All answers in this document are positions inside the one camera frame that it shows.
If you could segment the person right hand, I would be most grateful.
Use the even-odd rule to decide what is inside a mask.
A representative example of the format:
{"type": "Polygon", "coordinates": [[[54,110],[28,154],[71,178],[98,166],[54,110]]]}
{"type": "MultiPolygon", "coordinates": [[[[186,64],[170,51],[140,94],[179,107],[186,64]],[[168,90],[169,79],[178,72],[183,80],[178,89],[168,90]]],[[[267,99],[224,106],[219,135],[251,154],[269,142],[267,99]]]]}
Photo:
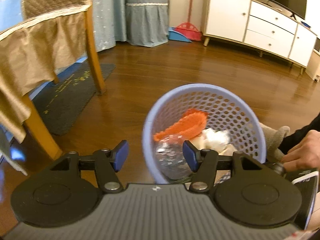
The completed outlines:
{"type": "Polygon", "coordinates": [[[286,172],[319,168],[319,132],[310,130],[299,144],[288,151],[281,159],[286,172]]]}

